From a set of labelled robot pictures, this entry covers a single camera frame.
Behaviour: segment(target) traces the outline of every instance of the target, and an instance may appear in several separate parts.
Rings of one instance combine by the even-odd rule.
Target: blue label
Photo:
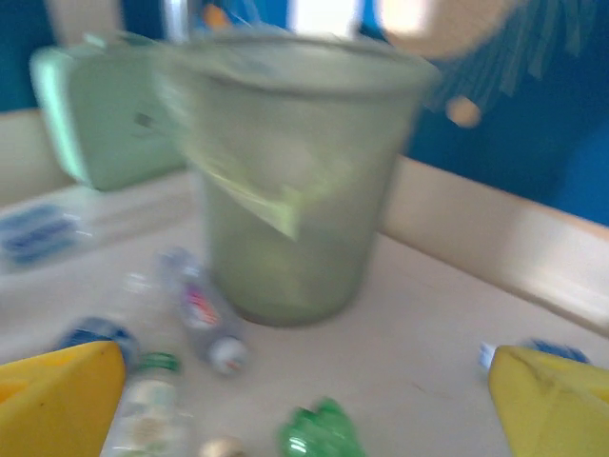
[[[583,352],[577,348],[571,348],[570,346],[553,345],[543,340],[531,340],[526,346],[531,349],[545,352],[546,354],[557,355],[563,359],[575,360],[576,362],[581,362],[583,364],[590,363],[590,359],[588,359]]]
[[[135,337],[124,327],[117,326],[108,319],[89,317],[81,321],[74,330],[67,333],[54,350],[72,348],[94,341],[113,341],[121,349],[128,368],[136,362],[139,346]]]

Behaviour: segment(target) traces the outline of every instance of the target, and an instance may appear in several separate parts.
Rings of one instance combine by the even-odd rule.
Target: crushed green bottle
[[[331,398],[298,408],[279,431],[282,457],[365,457],[353,423]]]

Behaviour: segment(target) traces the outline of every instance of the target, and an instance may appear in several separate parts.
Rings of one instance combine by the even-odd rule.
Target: green plastic
[[[283,457],[365,457],[353,423],[331,398],[299,408],[279,432]]]
[[[55,155],[76,181],[116,190],[182,167],[153,88],[153,41],[137,35],[38,50],[30,61]]]

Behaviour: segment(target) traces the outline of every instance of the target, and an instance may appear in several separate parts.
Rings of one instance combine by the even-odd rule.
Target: plastic bottle
[[[201,264],[187,250],[171,248],[159,254],[159,270],[197,356],[224,375],[239,371],[248,358],[241,321]]]
[[[548,343],[547,341],[532,338],[522,342],[519,346],[523,348],[529,348],[539,350],[547,354],[557,355],[564,359],[575,360],[583,364],[589,364],[590,360],[577,348],[571,348],[570,346],[556,345],[554,343]],[[480,353],[478,356],[478,365],[488,372],[493,363],[493,357],[495,356],[496,346],[482,343],[480,347]]]
[[[182,457],[181,361],[163,333],[154,341],[125,387],[101,457]]]
[[[121,348],[128,370],[138,364],[140,341],[161,311],[160,297],[154,297],[152,285],[139,274],[128,274],[117,293],[103,297],[103,302],[87,317],[77,321],[53,350],[92,341],[114,341]]]
[[[278,444],[282,457],[365,457],[353,422],[331,398],[296,409],[280,428]]]
[[[73,252],[90,238],[80,216],[62,206],[45,203],[15,212],[0,219],[2,269],[29,268]]]

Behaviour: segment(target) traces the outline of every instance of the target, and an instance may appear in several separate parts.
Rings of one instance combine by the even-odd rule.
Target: clear plastic bottle
[[[155,332],[147,348],[125,387],[101,457],[178,457],[184,448],[177,345]]]
[[[91,234],[71,209],[43,203],[0,219],[0,267],[31,268],[90,244]]]
[[[241,320],[202,265],[183,248],[160,253],[158,262],[161,284],[197,356],[222,374],[239,371],[248,358]]]

